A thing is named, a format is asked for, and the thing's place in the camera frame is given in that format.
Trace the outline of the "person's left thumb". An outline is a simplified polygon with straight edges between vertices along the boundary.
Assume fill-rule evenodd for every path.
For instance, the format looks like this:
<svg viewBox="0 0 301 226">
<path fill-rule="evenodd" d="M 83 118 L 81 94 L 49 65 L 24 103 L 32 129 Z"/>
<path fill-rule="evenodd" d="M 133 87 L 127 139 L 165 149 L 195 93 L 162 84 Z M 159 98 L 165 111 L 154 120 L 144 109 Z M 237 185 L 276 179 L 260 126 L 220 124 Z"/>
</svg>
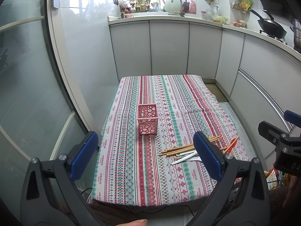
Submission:
<svg viewBox="0 0 301 226">
<path fill-rule="evenodd" d="M 118 224 L 117 226 L 147 226 L 147 219 L 139 219 L 128 223 Z"/>
</svg>

